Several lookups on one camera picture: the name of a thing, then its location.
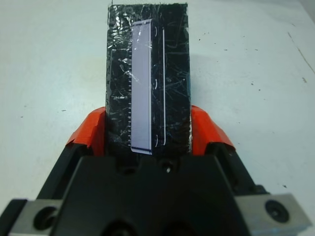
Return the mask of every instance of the scratched black surface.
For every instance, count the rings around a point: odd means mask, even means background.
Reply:
[[[106,76],[106,150],[110,155],[136,160],[143,154],[130,149],[131,25],[152,19],[165,30],[166,145],[154,148],[157,158],[172,158],[191,150],[190,72],[187,4],[112,5],[108,9]],[[161,55],[155,65],[160,73]],[[153,92],[153,98],[160,96]],[[153,129],[159,118],[152,99]]]

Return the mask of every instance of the white table surface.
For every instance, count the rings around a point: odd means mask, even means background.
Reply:
[[[192,103],[257,184],[293,193],[315,222],[315,24],[296,0],[188,2]],[[0,211],[37,196],[72,132],[104,106],[109,4],[0,0]]]

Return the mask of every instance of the white background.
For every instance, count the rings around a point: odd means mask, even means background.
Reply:
[[[109,4],[0,0],[0,211],[37,196],[72,132],[105,105]],[[256,183],[293,193],[315,222],[315,24],[302,5],[189,1],[189,41],[192,103]]]

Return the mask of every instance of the metal plate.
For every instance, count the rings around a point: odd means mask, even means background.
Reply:
[[[235,200],[252,236],[293,236],[312,225],[291,194],[239,196]],[[277,222],[268,214],[266,203],[270,200],[285,207],[287,222]]]
[[[21,214],[16,220],[9,236],[48,236],[52,226],[47,229],[39,230],[35,227],[35,217],[44,208],[50,207],[55,209],[51,215],[44,214],[47,217],[55,217],[58,214],[61,200],[42,200],[29,201],[25,204]]]

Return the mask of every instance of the screw hole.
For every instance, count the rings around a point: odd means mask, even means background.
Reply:
[[[269,200],[265,205],[266,211],[275,221],[280,223],[285,223],[289,220],[289,212],[285,209],[285,207],[274,200]]]
[[[166,173],[171,173],[174,170],[174,165],[171,161],[163,161],[161,167]]]
[[[102,236],[136,236],[135,230],[125,222],[116,221],[111,223]]]
[[[34,218],[34,227],[37,230],[46,230],[50,228],[55,220],[57,208],[54,206],[47,206],[40,210]]]

